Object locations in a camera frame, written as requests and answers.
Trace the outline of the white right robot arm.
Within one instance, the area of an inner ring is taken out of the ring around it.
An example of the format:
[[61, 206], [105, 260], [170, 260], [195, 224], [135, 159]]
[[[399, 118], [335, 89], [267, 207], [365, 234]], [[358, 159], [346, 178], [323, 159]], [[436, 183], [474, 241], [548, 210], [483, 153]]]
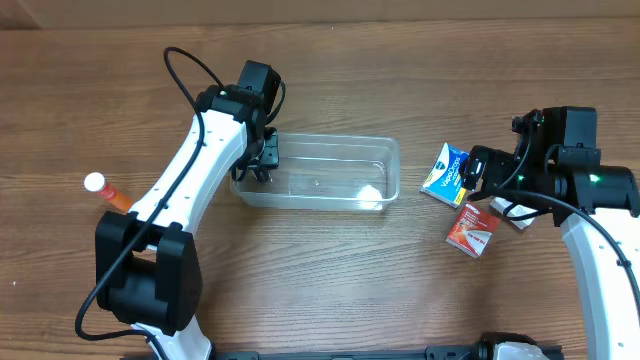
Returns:
[[469, 200], [502, 198], [549, 214], [576, 271], [591, 359], [639, 356], [639, 186], [601, 162], [597, 112], [562, 106], [512, 120], [512, 153], [476, 145], [460, 168]]

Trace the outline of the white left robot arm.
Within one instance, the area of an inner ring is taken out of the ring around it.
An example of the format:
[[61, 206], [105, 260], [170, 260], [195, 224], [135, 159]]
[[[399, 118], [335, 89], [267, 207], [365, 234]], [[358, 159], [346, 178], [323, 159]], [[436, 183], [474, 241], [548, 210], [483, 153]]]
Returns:
[[96, 227], [96, 285], [88, 296], [141, 335], [159, 359], [212, 359], [196, 320], [203, 287], [195, 249], [202, 216], [225, 177], [267, 182], [279, 166], [271, 123], [286, 86], [269, 65], [247, 61], [239, 80], [215, 82], [192, 103], [191, 133], [154, 187]]

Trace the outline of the orange tube white cap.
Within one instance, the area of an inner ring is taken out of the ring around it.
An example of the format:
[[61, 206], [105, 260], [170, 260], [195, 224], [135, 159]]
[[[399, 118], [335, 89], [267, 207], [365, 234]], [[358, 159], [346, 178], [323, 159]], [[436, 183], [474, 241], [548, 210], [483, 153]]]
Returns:
[[83, 184], [87, 191], [100, 195], [123, 213], [127, 213], [133, 205], [133, 201], [112, 185], [100, 172], [89, 173]]

